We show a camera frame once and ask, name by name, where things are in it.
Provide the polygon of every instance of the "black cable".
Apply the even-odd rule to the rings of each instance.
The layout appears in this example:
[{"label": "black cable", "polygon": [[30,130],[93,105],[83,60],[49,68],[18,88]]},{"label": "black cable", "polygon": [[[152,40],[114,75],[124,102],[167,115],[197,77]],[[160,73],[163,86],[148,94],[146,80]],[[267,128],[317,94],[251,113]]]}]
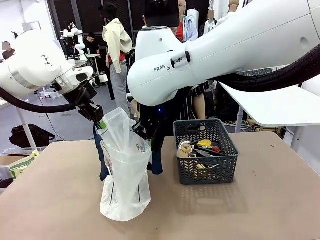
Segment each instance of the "black cable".
[{"label": "black cable", "polygon": [[60,105],[60,106],[39,106],[39,105],[33,105],[30,103],[27,103],[25,101],[22,101],[14,96],[12,96],[10,93],[8,93],[6,90],[0,87],[0,97],[5,100],[6,102],[10,103],[11,105],[23,109],[26,111],[30,111],[33,113],[39,113],[39,114],[54,114],[54,113],[62,113],[62,112],[68,112],[71,110],[76,109],[76,105],[69,103],[66,105]]},{"label": "black cable", "polygon": [[303,83],[319,74],[320,44],[293,64],[271,73],[260,76],[232,73],[212,80],[243,92],[268,92]]},{"label": "black cable", "polygon": [[[43,102],[41,101],[41,98],[40,98],[40,96],[39,96],[38,93],[37,93],[37,96],[38,96],[38,98],[39,98],[39,100],[40,100],[41,105],[42,105],[42,106],[45,106],[45,105],[43,104]],[[45,113],[45,115],[46,115],[46,117],[48,118],[48,120],[49,120],[49,122],[50,122],[50,125],[51,125],[54,133],[55,133],[60,139],[62,139],[64,142],[66,142],[66,140],[64,140],[64,139],[63,139],[61,136],[59,136],[59,134],[56,132],[56,130],[55,130],[55,128],[54,128],[54,126],[53,126],[53,124],[52,124],[52,122],[51,122],[51,120],[50,120],[49,115],[48,115],[47,113]]]},{"label": "black cable", "polygon": [[[103,132],[102,134],[100,134],[101,136],[103,135],[103,134],[105,134],[106,132],[108,132],[108,129],[105,131],[105,132]],[[134,131],[131,131],[131,132],[134,132]],[[87,141],[90,141],[90,140],[93,140],[93,139],[95,139],[94,137],[93,138],[90,138],[90,139],[88,139]]]}]

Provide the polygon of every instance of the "robot logo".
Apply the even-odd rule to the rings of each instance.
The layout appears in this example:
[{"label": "robot logo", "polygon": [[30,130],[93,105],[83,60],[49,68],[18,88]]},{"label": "robot logo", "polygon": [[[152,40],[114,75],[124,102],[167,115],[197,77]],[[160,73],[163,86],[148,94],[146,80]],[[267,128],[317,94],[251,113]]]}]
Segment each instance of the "robot logo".
[{"label": "robot logo", "polygon": [[52,67],[52,64],[48,61],[49,57],[46,55],[42,55],[41,57],[45,59],[45,65],[50,65]]},{"label": "robot logo", "polygon": [[154,69],[154,72],[160,71],[160,70],[165,69],[165,68],[166,68],[165,65],[158,66],[158,67],[156,67],[156,68]]}]

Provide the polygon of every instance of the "table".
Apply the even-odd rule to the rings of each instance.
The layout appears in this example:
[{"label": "table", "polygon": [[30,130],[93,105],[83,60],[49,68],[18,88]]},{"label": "table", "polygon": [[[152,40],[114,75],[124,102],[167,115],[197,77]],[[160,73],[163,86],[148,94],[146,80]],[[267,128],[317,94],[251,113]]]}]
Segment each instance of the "table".
[{"label": "table", "polygon": [[8,106],[9,106],[9,103],[7,101],[0,99],[0,110],[6,108]]},{"label": "table", "polygon": [[94,59],[95,66],[96,66],[96,73],[99,75],[99,68],[98,68],[98,63],[97,63],[97,57],[100,56],[100,54],[86,54],[85,55],[88,59]]},{"label": "table", "polygon": [[86,64],[87,64],[87,61],[78,61],[78,60],[76,60],[74,68],[78,69],[78,68],[81,68],[83,65],[86,65]]},{"label": "table", "polygon": [[291,144],[297,151],[305,126],[320,125],[320,97],[298,86],[267,92],[243,92],[222,84],[240,105],[235,132],[241,131],[244,111],[262,127],[293,127],[296,131]]},{"label": "table", "polygon": [[315,240],[320,178],[271,132],[231,134],[240,156],[231,184],[181,185],[174,139],[151,203],[129,222],[100,214],[103,183],[94,141],[58,142],[0,196],[1,239]]}]

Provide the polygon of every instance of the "plastic bag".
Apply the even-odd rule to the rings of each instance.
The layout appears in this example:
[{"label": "plastic bag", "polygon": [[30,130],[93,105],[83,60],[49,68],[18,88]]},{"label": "plastic bag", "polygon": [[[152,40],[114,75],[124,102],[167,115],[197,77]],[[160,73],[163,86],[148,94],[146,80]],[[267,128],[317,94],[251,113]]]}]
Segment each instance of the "plastic bag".
[{"label": "plastic bag", "polygon": [[107,130],[99,130],[101,147],[110,175],[105,179],[100,212],[127,222],[144,212],[151,201],[147,165],[152,157],[148,142],[131,127],[136,124],[122,108],[103,118]]}]

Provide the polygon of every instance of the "beige jacket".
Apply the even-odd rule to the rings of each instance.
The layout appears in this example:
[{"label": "beige jacket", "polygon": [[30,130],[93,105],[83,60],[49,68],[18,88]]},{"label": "beige jacket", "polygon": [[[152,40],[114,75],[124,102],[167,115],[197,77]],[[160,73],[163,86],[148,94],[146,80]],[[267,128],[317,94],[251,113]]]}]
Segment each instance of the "beige jacket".
[{"label": "beige jacket", "polygon": [[103,40],[108,44],[108,54],[112,59],[115,70],[120,74],[120,51],[125,54],[132,50],[132,40],[125,31],[124,26],[118,18],[112,20],[103,28]]}]

